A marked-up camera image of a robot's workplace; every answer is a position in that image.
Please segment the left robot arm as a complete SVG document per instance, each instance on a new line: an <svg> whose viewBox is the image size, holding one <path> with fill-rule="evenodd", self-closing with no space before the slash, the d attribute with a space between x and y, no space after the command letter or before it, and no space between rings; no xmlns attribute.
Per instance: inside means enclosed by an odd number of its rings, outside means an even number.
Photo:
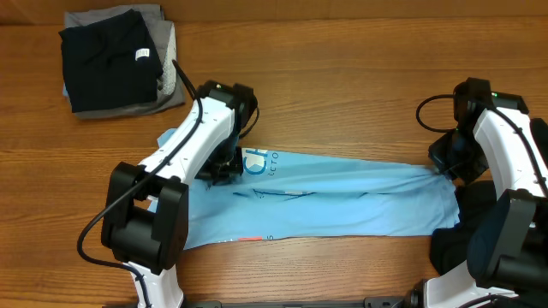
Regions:
<svg viewBox="0 0 548 308"><path fill-rule="evenodd" d="M258 108L253 88L209 80L191 112L140 164L119 163L110 176L101 242L132 269L139 307L180 307L176 262L188 237L189 188L195 179L226 184L244 169L238 141Z"/></svg>

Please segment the light blue printed t-shirt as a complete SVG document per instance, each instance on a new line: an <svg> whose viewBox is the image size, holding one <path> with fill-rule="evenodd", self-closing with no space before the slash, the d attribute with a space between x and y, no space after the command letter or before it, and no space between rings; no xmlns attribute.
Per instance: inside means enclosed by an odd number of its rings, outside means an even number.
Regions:
<svg viewBox="0 0 548 308"><path fill-rule="evenodd" d="M455 186L422 165L242 149L227 185L189 189L187 249L232 241L427 236L459 221Z"/></svg>

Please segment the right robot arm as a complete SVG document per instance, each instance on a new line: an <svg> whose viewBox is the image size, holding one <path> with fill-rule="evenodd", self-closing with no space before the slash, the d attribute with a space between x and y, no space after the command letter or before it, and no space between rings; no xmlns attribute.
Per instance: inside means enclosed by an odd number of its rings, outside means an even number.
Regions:
<svg viewBox="0 0 548 308"><path fill-rule="evenodd" d="M547 125L521 96L469 78L450 94L456 126L430 145L438 171L461 180L459 225L435 231L438 277L403 307L547 304Z"/></svg>

